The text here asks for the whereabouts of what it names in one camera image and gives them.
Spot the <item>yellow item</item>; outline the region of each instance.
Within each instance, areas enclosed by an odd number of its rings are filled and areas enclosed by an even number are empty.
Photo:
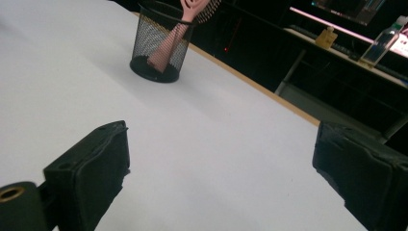
[[[318,38],[316,38],[315,44],[324,49],[330,48],[334,40],[337,38],[337,34],[333,31],[333,27],[327,27],[327,29],[324,29]]]

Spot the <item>pink light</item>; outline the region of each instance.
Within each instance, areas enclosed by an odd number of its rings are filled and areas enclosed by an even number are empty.
[[[336,25],[336,24],[333,24],[333,23],[331,23],[331,22],[325,21],[325,20],[323,20],[323,19],[321,19],[321,18],[318,18],[318,17],[316,17],[316,16],[313,16],[313,15],[311,15],[311,14],[305,13],[305,12],[299,10],[299,9],[294,8],[294,7],[290,7],[290,10],[293,11],[293,12],[295,12],[295,13],[299,13],[299,14],[301,14],[301,15],[303,15],[303,16],[309,17],[309,18],[311,18],[311,19],[313,19],[313,20],[315,20],[315,21],[317,21],[317,22],[319,22],[319,23],[321,23],[321,24],[324,24],[324,25],[327,25],[327,26],[331,26],[331,27],[333,27],[334,29],[336,29],[336,30],[338,30],[338,31],[341,31],[341,32],[343,32],[343,33],[346,33],[346,34],[348,34],[348,35],[351,35],[351,36],[353,36],[353,37],[356,37],[357,39],[361,39],[361,40],[366,41],[366,42],[368,42],[368,43],[372,43],[372,42],[373,42],[373,40],[370,39],[370,38],[363,37],[363,36],[361,36],[361,35],[359,35],[359,34],[356,34],[356,33],[352,32],[352,31],[349,31],[349,30],[347,30],[347,29],[345,29],[345,28],[343,28],[343,27],[340,27],[340,26],[338,26],[338,25]]]

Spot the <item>mesh pencil holder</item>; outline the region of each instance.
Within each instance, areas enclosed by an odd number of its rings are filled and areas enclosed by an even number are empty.
[[[197,24],[182,21],[183,12],[159,1],[141,1],[140,19],[130,67],[140,77],[172,83],[189,47],[192,29]]]

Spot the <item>table surface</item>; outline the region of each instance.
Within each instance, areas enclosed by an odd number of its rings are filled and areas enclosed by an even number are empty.
[[[315,120],[197,49],[176,83],[139,77],[137,26],[110,1],[0,2],[0,186],[123,119],[132,172],[96,230],[365,230],[312,167]]]

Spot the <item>metal grommet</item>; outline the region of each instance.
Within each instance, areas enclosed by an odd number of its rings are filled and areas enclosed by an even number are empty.
[[[23,187],[10,187],[0,192],[0,203],[5,203],[7,201],[18,198],[24,193],[25,189]]]

